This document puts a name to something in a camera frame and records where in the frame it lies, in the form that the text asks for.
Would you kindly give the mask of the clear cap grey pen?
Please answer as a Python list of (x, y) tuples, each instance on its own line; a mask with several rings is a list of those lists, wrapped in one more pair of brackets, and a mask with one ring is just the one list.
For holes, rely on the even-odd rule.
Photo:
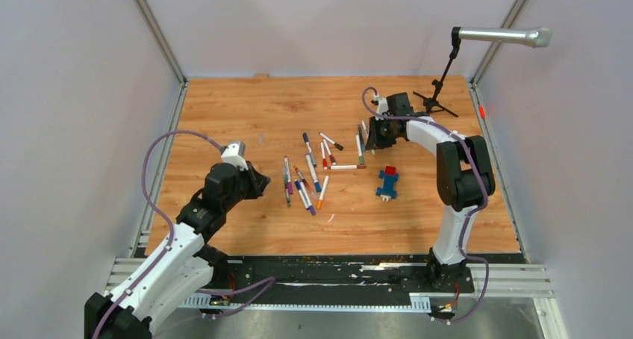
[(358, 128), (359, 147), (361, 149), (361, 153), (364, 154), (366, 151), (365, 145), (364, 145), (364, 130), (362, 129), (361, 125), (358, 125), (357, 128)]

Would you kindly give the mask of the dark green cap pen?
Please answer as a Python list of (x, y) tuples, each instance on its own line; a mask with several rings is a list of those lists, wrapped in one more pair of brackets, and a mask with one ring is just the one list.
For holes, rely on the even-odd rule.
[(287, 172), (285, 170), (282, 170), (282, 180), (283, 180), (283, 185), (284, 185), (284, 195), (285, 195), (286, 205), (288, 208), (290, 208), (291, 207), (290, 190), (288, 187)]

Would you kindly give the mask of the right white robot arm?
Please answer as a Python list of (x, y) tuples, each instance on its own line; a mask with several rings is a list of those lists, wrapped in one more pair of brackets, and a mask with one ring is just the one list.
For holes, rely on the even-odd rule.
[(485, 139), (466, 137), (413, 111), (407, 93), (382, 97), (374, 87), (362, 98), (371, 113), (367, 149), (386, 149), (399, 138), (416, 143), (436, 160), (437, 192), (444, 204), (440, 232), (429, 250), (422, 280), (434, 291), (462, 285), (467, 277), (466, 246), (477, 213), (488, 204), (495, 180)]

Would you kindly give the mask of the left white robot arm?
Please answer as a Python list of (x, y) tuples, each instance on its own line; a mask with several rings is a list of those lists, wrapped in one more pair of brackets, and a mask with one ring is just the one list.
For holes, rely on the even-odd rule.
[(223, 287), (228, 281), (227, 256), (208, 241), (225, 225), (232, 208), (262, 197), (270, 182), (251, 163), (244, 169), (213, 165), (162, 247), (109, 293), (94, 293), (86, 301), (84, 337), (153, 338), (191, 294), (205, 285)]

